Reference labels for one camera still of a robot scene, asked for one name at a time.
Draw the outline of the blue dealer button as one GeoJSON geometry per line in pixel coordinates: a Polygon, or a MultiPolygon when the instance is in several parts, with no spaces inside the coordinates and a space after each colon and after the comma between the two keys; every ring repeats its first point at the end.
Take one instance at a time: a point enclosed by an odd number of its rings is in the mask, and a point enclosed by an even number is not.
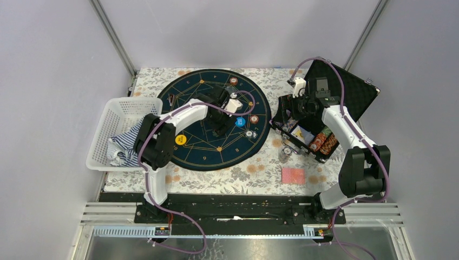
{"type": "Polygon", "coordinates": [[[244,127],[246,125],[246,120],[243,117],[236,118],[235,125],[237,127],[244,127]]]}

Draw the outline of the red five chip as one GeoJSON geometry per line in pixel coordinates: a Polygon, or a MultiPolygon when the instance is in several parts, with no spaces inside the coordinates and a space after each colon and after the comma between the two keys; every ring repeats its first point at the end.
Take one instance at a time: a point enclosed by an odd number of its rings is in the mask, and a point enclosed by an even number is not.
{"type": "Polygon", "coordinates": [[[258,121],[259,121],[258,116],[256,116],[256,115],[251,115],[251,116],[250,116],[250,122],[251,122],[252,124],[257,124],[258,121]]]}
{"type": "Polygon", "coordinates": [[[237,85],[237,83],[238,83],[238,79],[237,79],[236,77],[231,77],[231,78],[229,79],[229,83],[230,83],[231,85],[235,86],[235,85],[237,85]]]}

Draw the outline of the yellow dealer button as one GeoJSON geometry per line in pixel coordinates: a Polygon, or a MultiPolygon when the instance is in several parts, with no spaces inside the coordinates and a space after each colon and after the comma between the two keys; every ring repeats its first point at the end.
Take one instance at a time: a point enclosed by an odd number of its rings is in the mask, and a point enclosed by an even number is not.
{"type": "Polygon", "coordinates": [[[175,143],[179,146],[183,146],[187,142],[187,137],[184,134],[179,134],[175,137],[175,143]]]}

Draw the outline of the blue ten chip stack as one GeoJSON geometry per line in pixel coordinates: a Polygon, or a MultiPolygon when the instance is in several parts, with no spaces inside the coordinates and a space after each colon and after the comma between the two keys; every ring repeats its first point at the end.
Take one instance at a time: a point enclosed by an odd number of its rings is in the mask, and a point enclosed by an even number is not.
{"type": "Polygon", "coordinates": [[[292,149],[288,146],[283,146],[278,155],[279,162],[282,164],[286,163],[291,155],[292,149]]]}

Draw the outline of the red card deck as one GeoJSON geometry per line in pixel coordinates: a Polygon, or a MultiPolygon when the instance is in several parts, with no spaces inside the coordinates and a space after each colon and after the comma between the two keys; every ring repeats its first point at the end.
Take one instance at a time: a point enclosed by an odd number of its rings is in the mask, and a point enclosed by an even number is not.
{"type": "Polygon", "coordinates": [[[281,182],[283,184],[304,185],[305,179],[305,170],[302,168],[284,167],[281,170],[281,182]]]}

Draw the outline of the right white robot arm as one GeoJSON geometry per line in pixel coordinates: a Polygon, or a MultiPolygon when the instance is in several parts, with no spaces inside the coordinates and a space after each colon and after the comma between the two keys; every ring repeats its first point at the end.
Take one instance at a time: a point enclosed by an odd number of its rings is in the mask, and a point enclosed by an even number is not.
{"type": "Polygon", "coordinates": [[[287,97],[287,111],[299,120],[321,119],[346,153],[338,183],[317,195],[319,203],[311,207],[311,218],[324,223],[332,216],[332,209],[358,200],[369,202],[377,193],[388,194],[390,150],[364,134],[349,114],[344,98],[331,95],[327,78],[306,81],[292,77],[288,84],[293,93],[287,97]]]}

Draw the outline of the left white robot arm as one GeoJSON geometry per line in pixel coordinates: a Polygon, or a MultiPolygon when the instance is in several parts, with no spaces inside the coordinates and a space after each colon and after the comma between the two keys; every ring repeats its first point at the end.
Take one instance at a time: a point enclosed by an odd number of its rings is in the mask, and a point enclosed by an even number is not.
{"type": "Polygon", "coordinates": [[[175,137],[192,124],[205,120],[217,137],[224,135],[242,108],[236,92],[214,86],[209,93],[197,93],[182,106],[160,116],[148,114],[134,142],[140,167],[146,174],[145,200],[150,203],[147,216],[156,223],[168,215],[165,177],[166,165],[174,152],[175,137]]]}

